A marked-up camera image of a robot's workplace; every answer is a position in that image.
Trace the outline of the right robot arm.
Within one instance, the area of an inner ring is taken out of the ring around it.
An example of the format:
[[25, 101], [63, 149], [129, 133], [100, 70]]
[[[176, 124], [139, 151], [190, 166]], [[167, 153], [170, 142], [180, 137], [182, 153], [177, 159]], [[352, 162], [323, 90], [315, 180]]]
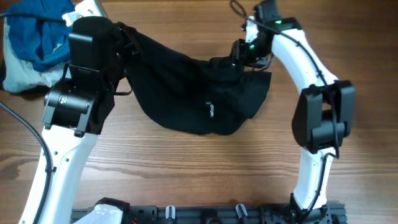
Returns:
[[292, 119], [292, 132], [300, 146], [297, 185], [287, 204], [235, 207], [240, 223], [346, 223], [342, 203], [329, 202], [326, 187], [332, 163], [348, 137], [353, 120], [355, 89], [348, 80], [332, 74], [308, 43], [302, 26], [283, 18], [275, 1], [262, 1], [249, 15], [237, 1], [231, 9], [244, 20], [245, 39], [233, 45], [236, 65], [255, 71], [270, 67], [274, 58], [285, 67], [299, 98]]

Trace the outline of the black shorts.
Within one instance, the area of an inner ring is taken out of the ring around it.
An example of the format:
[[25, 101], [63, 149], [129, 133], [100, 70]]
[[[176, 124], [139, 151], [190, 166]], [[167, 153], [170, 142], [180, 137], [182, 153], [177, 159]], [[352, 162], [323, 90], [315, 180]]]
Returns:
[[165, 128], [230, 135], [267, 97], [270, 72], [244, 71], [229, 57], [194, 59], [133, 27], [124, 31], [135, 48], [126, 78], [143, 112]]

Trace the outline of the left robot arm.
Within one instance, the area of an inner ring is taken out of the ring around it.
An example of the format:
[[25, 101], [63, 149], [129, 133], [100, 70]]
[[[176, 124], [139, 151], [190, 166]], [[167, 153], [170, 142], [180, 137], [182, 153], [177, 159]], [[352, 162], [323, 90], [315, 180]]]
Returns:
[[134, 42], [122, 22], [77, 19], [71, 60], [44, 99], [42, 152], [21, 223], [68, 223], [88, 156], [115, 106]]

